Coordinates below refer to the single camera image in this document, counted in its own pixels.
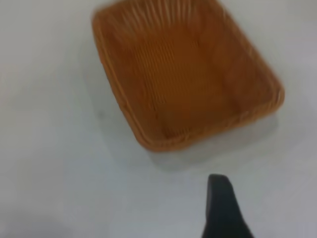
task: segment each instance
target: black object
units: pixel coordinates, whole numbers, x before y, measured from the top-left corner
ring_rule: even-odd
[[[233,186],[224,175],[209,176],[203,238],[254,238],[242,217]]]

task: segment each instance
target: woven basket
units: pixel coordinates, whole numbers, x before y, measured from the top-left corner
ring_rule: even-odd
[[[136,139],[186,147],[278,109],[284,89],[215,0],[126,0],[93,31],[112,91]]]

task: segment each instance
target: rectangular basket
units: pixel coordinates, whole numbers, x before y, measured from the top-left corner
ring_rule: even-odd
[[[276,111],[284,89],[215,0],[126,0],[97,11],[93,31],[136,139],[186,147]]]

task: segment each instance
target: basket rim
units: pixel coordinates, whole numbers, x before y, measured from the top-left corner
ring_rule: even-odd
[[[254,62],[256,67],[265,76],[265,80],[271,85],[271,89],[273,91],[272,98],[268,102],[258,105],[248,112],[242,112],[241,114],[228,118],[220,123],[208,125],[203,128],[193,129],[188,134],[179,135],[170,139],[163,140],[152,140],[151,138],[149,138],[144,132],[137,117],[134,115],[133,110],[129,105],[129,101],[127,100],[124,91],[116,77],[115,70],[113,69],[101,29],[100,16],[107,14],[114,8],[122,7],[122,4],[129,1],[139,0],[124,0],[115,3],[112,6],[106,8],[101,7],[100,9],[98,9],[93,15],[92,27],[99,57],[107,74],[112,92],[119,104],[121,111],[126,117],[134,133],[134,136],[136,137],[138,142],[145,148],[157,152],[182,149],[195,143],[196,141],[202,140],[213,134],[241,127],[253,121],[256,121],[262,117],[265,117],[275,112],[283,104],[285,100],[285,90],[282,84],[280,83],[279,79],[274,75],[272,70],[267,66],[267,64],[262,59],[258,51],[246,38],[242,30],[237,26],[237,24],[231,17],[230,13],[228,13],[227,10],[217,0],[201,0],[206,1],[210,8],[219,17],[221,17],[223,23],[225,24],[225,27],[231,31],[233,36],[241,44],[244,52],[250,57],[250,59]]]

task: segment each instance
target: white floor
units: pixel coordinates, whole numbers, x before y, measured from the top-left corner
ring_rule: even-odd
[[[175,153],[143,149],[95,49],[103,0],[0,0],[0,238],[197,238],[228,175],[257,238],[317,237],[316,0],[223,0],[283,108]]]

